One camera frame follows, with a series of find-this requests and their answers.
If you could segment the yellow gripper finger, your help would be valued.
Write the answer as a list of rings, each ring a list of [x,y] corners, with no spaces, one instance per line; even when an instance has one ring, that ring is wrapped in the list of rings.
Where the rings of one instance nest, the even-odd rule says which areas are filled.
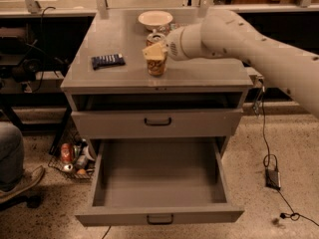
[[[167,50],[165,44],[161,42],[154,43],[143,49],[143,55],[146,60],[163,60],[166,56]]]

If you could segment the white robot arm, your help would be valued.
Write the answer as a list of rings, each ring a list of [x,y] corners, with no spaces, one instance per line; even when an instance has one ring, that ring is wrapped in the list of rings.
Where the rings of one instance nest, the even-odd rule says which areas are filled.
[[[143,54],[147,60],[237,59],[319,118],[319,55],[262,35],[235,12],[209,11],[200,22],[144,48]]]

